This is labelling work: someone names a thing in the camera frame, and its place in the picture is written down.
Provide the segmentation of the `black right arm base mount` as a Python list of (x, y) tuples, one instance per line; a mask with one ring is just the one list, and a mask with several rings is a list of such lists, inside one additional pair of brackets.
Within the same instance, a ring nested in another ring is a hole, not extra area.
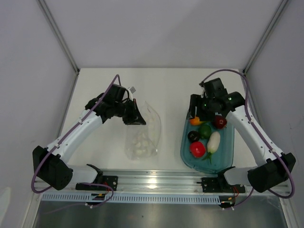
[(246, 189), (241, 185), (230, 185), (221, 177), (203, 177), (200, 182), (204, 193), (245, 193)]

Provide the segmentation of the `red tomato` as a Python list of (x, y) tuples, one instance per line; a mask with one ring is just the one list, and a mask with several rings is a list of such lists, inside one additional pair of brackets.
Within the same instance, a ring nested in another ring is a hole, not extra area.
[(189, 151), (195, 158), (200, 158), (205, 155), (206, 148), (203, 143), (197, 141), (190, 144)]

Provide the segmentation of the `white eggplant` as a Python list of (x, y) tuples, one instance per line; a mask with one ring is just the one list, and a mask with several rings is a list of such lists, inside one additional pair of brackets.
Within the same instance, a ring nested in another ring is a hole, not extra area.
[(209, 138), (207, 143), (207, 155), (203, 160), (209, 160), (210, 164), (212, 164), (212, 155), (218, 150), (220, 144), (220, 133), (213, 132)]

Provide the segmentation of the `orange fruit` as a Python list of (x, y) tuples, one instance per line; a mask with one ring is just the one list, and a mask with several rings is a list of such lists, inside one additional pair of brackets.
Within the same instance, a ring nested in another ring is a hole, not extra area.
[(206, 122), (207, 121), (201, 121), (198, 117), (194, 117), (194, 118), (189, 119), (189, 123), (192, 126), (200, 126), (202, 124), (205, 124)]

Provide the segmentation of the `dark red apple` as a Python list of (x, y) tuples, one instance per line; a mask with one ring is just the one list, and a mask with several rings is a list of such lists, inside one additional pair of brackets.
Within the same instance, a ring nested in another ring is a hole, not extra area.
[(212, 123), (216, 129), (222, 130), (222, 129), (226, 128), (228, 122), (223, 116), (215, 115)]

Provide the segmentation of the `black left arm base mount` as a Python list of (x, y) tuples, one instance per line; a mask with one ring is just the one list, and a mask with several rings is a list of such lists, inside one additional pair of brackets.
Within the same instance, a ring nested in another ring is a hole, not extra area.
[(86, 168), (94, 171), (94, 179), (89, 181), (80, 181), (76, 184), (76, 190), (96, 190), (96, 191), (113, 191), (117, 190), (118, 176), (104, 175), (104, 172), (98, 167), (87, 164)]

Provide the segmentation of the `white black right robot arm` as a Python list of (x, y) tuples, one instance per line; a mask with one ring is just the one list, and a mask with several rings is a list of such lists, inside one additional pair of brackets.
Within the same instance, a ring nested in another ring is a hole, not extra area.
[(284, 153), (267, 136), (256, 122), (247, 106), (247, 99), (239, 92), (228, 93), (220, 78), (202, 81), (200, 95), (192, 94), (188, 116), (211, 121), (216, 114), (223, 116), (241, 135), (255, 159), (255, 167), (229, 168), (217, 179), (221, 191), (229, 191), (234, 185), (250, 185), (257, 192), (265, 192), (289, 180), (296, 159), (292, 153)]

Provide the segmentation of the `dark purple plum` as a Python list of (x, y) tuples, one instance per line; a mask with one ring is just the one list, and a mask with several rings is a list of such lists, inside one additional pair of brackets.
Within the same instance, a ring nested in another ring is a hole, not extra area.
[(200, 140), (200, 133), (197, 131), (190, 131), (187, 135), (188, 140), (193, 143)]

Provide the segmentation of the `clear zip top bag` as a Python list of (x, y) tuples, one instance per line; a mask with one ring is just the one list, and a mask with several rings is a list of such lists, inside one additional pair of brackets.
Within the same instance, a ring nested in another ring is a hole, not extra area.
[(162, 125), (159, 114), (147, 102), (140, 108), (146, 125), (127, 127), (124, 152), (130, 160), (146, 160), (158, 154)]

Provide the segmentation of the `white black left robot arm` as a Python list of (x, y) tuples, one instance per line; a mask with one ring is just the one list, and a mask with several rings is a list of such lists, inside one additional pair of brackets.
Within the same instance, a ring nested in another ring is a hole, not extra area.
[(103, 171), (94, 165), (68, 166), (79, 145), (98, 127), (112, 117), (120, 117), (125, 125), (146, 125), (140, 114), (135, 89), (117, 84), (90, 100), (72, 127), (45, 148), (37, 146), (33, 153), (34, 176), (50, 188), (64, 189), (75, 184), (77, 190), (103, 189)]

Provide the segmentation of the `green lime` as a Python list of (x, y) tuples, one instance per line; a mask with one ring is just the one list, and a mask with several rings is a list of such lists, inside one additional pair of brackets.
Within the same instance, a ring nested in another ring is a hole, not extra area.
[(209, 139), (211, 134), (212, 134), (212, 129), (209, 125), (207, 124), (202, 124), (200, 127), (199, 127), (199, 130), (198, 130), (199, 134), (200, 134), (200, 137), (202, 139)]

